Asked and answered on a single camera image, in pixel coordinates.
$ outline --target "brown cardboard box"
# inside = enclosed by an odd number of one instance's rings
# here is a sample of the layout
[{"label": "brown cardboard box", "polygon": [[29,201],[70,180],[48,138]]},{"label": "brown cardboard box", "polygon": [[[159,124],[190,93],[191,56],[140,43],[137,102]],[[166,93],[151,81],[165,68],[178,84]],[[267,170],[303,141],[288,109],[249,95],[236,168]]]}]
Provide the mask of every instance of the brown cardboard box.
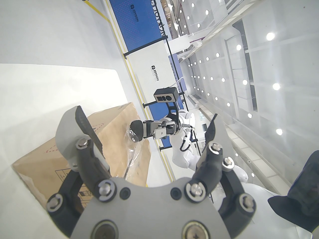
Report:
[{"label": "brown cardboard box", "polygon": [[[138,142],[136,147],[129,147],[126,136],[130,123],[139,120],[134,104],[127,103],[93,113],[88,120],[103,145],[103,155],[110,165],[111,175],[124,177],[126,173],[127,181],[145,186],[151,158],[150,144],[145,139]],[[128,166],[129,148],[131,152],[136,148],[133,152],[134,163],[130,166]],[[55,138],[18,159],[12,167],[44,208],[49,197],[58,192],[70,171],[66,159],[56,147]],[[79,197],[84,207],[92,198],[85,185],[82,186]]]}]

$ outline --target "screw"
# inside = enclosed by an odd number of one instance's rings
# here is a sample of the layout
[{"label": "screw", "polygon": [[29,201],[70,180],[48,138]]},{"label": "screw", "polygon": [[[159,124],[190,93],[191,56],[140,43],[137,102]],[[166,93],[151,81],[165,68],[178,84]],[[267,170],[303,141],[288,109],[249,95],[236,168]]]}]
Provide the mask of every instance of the screw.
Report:
[{"label": "screw", "polygon": [[191,222],[186,225],[185,239],[208,239],[205,227],[198,222]]},{"label": "screw", "polygon": [[197,197],[202,195],[203,190],[197,183],[193,183],[192,186],[190,187],[190,193],[193,196]]},{"label": "screw", "polygon": [[220,151],[221,148],[222,148],[222,146],[219,145],[218,143],[213,143],[213,145],[212,145],[212,149],[215,151]]},{"label": "screw", "polygon": [[78,145],[79,145],[80,148],[86,146],[86,145],[87,145],[87,139],[84,139],[84,138],[83,138],[83,139],[80,139],[80,140],[78,141]]},{"label": "screw", "polygon": [[101,196],[107,196],[111,192],[111,186],[108,183],[103,183],[99,188],[99,193]]},{"label": "screw", "polygon": [[252,208],[254,207],[254,202],[251,198],[249,198],[248,196],[244,197],[244,201],[243,204],[246,208]]},{"label": "screw", "polygon": [[229,165],[231,165],[231,164],[232,164],[232,161],[230,160],[230,158],[229,158],[229,157],[224,158],[224,164],[225,164],[226,166],[229,166]]}]

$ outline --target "round ceiling light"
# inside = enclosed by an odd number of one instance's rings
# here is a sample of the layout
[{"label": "round ceiling light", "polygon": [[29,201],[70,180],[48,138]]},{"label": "round ceiling light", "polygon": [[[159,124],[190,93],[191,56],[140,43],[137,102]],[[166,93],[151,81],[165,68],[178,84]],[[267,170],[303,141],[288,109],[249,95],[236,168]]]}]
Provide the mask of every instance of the round ceiling light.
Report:
[{"label": "round ceiling light", "polygon": [[266,35],[266,39],[268,40],[268,41],[271,41],[271,40],[273,40],[275,38],[275,34],[274,33],[268,33],[267,35]]},{"label": "round ceiling light", "polygon": [[279,90],[280,89],[280,85],[278,83],[275,83],[275,84],[272,85],[272,88],[274,90]]},{"label": "round ceiling light", "polygon": [[276,133],[277,133],[279,136],[281,136],[282,133],[283,133],[283,131],[282,131],[282,129],[278,128],[278,129],[276,129]]}]

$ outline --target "gray metal plate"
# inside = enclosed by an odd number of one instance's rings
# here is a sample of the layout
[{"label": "gray metal plate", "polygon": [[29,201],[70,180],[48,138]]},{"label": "gray metal plate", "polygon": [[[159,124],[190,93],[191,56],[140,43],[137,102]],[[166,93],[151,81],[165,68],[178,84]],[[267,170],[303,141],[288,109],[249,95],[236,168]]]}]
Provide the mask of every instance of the gray metal plate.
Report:
[{"label": "gray metal plate", "polygon": [[[107,203],[92,198],[79,219],[71,239],[89,239],[94,226],[102,220],[113,221],[120,239],[182,238],[182,230],[190,221],[202,223],[211,239],[230,239],[228,231],[211,200],[191,203],[184,194],[184,187],[190,180],[181,178],[166,186],[144,188],[133,185],[122,178],[111,178],[117,186],[115,198]],[[122,200],[120,190],[128,187],[131,196]],[[170,192],[178,187],[182,192],[180,200],[173,200]]]}]

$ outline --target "yellow tape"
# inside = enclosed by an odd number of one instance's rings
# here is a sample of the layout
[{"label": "yellow tape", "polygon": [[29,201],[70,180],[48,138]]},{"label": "yellow tape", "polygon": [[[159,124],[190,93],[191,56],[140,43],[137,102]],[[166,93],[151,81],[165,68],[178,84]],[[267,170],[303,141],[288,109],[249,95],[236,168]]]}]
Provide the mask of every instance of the yellow tape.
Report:
[{"label": "yellow tape", "polygon": [[[119,40],[118,40],[118,38],[117,38],[117,36],[116,36],[116,34],[115,34],[115,30],[114,30],[114,28],[113,28],[113,25],[112,25],[111,21],[110,21],[103,13],[101,13],[94,5],[92,5],[89,1],[84,1],[84,2],[85,2],[89,7],[91,7],[94,11],[96,11],[101,17],[103,17],[105,20],[107,20],[107,22],[111,25],[111,28],[112,28],[113,33],[114,33],[114,35],[115,35],[115,39],[116,39],[116,41],[117,41],[117,43],[118,43],[118,45],[119,45],[119,48],[120,48],[120,51],[121,51],[121,55],[122,55],[122,57],[123,57],[123,59],[124,59],[125,65],[126,65],[126,67],[127,67],[127,70],[128,70],[128,72],[129,72],[129,75],[130,75],[131,80],[132,80],[132,82],[133,82],[135,91],[136,91],[136,93],[137,93],[137,95],[138,95],[138,97],[139,97],[139,101],[140,101],[140,103],[141,103],[141,105],[142,105],[143,102],[145,102],[145,99],[144,99],[144,97],[143,97],[142,91],[141,91],[141,89],[140,89],[140,87],[139,87],[139,84],[138,84],[138,81],[137,81],[137,79],[136,79],[136,76],[135,76],[135,73],[134,73],[134,72],[133,72],[133,76],[134,76],[135,80],[134,80],[133,77],[132,77],[130,68],[129,68],[128,64],[127,64],[127,61],[126,61],[124,55],[123,55],[123,51],[122,51],[122,48],[121,48],[121,46],[120,46],[120,42],[119,42]],[[106,4],[107,4],[107,7],[108,7],[109,11],[111,12],[107,0],[105,0],[105,2],[106,2]],[[120,39],[121,36],[120,36],[120,34],[119,34],[119,31],[118,31],[116,25],[115,25],[115,28],[116,28],[117,35],[118,35],[118,37],[119,37],[119,39]],[[123,48],[125,48],[122,39],[120,39],[120,40],[121,40],[121,44],[122,44]],[[133,70],[132,65],[131,65],[131,62],[130,62],[129,59],[128,59],[128,62],[129,62],[129,64],[130,64],[131,69]],[[143,112],[144,112],[144,114],[145,114],[145,117],[149,120],[149,119],[151,119],[151,115],[150,115],[150,113],[149,113],[149,109],[146,108],[146,111],[147,111],[147,113],[145,112],[145,109],[143,108]],[[163,159],[163,161],[164,161],[164,166],[165,166],[165,168],[166,168],[166,171],[169,173],[168,176],[169,176],[171,182],[173,182],[173,180],[172,180],[172,176],[173,176],[173,175],[172,175],[170,169],[167,168],[167,166],[166,166],[166,164],[168,165],[168,162],[167,162],[165,156],[163,156],[162,152],[160,152],[160,153],[161,153],[162,159]]]}]

